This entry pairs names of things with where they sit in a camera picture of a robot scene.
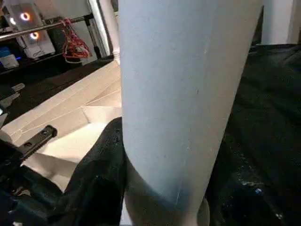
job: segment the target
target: wire bundle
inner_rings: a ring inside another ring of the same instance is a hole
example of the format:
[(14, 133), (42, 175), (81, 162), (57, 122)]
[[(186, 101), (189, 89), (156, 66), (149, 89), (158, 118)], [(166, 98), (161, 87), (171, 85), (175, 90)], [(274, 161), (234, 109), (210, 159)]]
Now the wire bundle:
[(65, 34), (66, 41), (63, 45), (63, 57), (65, 58), (67, 63), (78, 64), (82, 63), (69, 61), (68, 59), (80, 59), (80, 58), (89, 58), (91, 57), (91, 53), (89, 47), (86, 43), (78, 37), (75, 33), (74, 29), (71, 27), (70, 19), (62, 20), (63, 33)]

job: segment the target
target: white pole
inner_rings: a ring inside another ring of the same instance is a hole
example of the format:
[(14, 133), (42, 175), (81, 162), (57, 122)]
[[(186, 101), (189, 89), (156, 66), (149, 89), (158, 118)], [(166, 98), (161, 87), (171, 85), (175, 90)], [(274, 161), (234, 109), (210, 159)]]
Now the white pole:
[(119, 29), (111, 0), (99, 0), (104, 22), (112, 44), (114, 59), (120, 64)]
[(299, 0), (264, 0), (263, 45), (296, 44), (301, 27)]
[(196, 225), (261, 6), (120, 0), (126, 204), (134, 225)]
[(110, 51), (110, 45), (109, 45), (109, 37), (106, 33), (106, 28), (105, 28), (105, 22), (104, 19), (102, 17), (102, 13), (101, 13), (101, 6), (100, 6), (100, 2), (99, 0), (88, 0), (88, 3), (90, 5), (92, 14), (94, 16), (94, 20), (99, 32), (99, 35), (101, 37), (101, 41), (103, 43), (103, 48), (104, 48), (104, 53), (105, 57), (111, 55), (111, 51)]

